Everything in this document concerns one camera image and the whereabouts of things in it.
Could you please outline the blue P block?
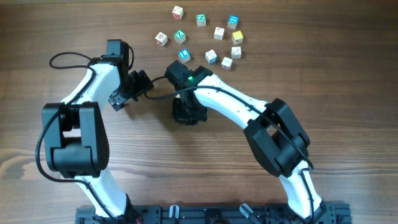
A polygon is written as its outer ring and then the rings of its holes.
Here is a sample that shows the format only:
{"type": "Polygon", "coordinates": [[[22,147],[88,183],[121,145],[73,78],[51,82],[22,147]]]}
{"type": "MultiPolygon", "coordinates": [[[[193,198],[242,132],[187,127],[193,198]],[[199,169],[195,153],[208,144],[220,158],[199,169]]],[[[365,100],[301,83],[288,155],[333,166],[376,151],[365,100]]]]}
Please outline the blue P block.
{"type": "Polygon", "coordinates": [[[205,53],[206,61],[209,64],[215,63],[218,60],[218,56],[214,50],[209,50],[205,53]]]}

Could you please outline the red A block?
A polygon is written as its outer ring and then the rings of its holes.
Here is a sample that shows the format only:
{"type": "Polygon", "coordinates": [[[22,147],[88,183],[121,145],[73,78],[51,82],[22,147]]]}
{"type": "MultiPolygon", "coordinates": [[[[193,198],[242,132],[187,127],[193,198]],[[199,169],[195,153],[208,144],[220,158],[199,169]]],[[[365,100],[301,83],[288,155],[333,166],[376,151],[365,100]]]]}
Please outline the red A block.
{"type": "Polygon", "coordinates": [[[221,62],[221,68],[224,70],[230,70],[233,64],[233,60],[228,57],[224,57],[221,62]]]}

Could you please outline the white O block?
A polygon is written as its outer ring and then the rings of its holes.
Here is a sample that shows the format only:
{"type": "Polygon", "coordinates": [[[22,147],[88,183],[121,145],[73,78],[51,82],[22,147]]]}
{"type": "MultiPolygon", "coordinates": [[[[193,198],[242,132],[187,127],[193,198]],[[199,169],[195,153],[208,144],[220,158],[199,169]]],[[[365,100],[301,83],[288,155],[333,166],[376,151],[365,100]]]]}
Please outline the white O block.
{"type": "Polygon", "coordinates": [[[232,47],[231,48],[231,57],[232,57],[232,59],[241,58],[241,56],[242,56],[241,47],[232,47]]]}

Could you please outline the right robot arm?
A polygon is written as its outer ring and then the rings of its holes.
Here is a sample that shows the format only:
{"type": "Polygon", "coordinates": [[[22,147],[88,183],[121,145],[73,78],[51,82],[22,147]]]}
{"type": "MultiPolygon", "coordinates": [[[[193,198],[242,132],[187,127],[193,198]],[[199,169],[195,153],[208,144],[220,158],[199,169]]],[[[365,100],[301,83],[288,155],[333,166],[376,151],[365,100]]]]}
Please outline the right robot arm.
{"type": "Polygon", "coordinates": [[[229,118],[243,129],[261,167],[280,179],[290,209],[304,221],[316,222],[322,199],[310,178],[310,139],[286,102],[251,98],[211,70],[202,66],[190,70],[178,60],[167,67],[165,77],[176,91],[172,109],[176,122],[196,125],[206,121],[210,108],[229,118]]]}

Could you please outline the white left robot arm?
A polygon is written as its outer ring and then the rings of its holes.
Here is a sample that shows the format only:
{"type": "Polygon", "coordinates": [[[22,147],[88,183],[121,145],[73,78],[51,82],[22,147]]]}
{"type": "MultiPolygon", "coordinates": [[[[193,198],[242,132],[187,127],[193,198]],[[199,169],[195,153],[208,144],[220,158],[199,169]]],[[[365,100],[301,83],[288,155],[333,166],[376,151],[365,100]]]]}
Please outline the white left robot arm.
{"type": "Polygon", "coordinates": [[[90,58],[79,85],[59,103],[42,109],[43,130],[36,146],[39,172],[60,183],[76,183],[94,207],[89,218],[100,223],[139,223],[129,197],[108,169],[109,142],[101,110],[115,111],[138,100],[153,84],[144,71],[132,71],[134,52],[121,39],[107,41],[106,52],[90,58]]]}

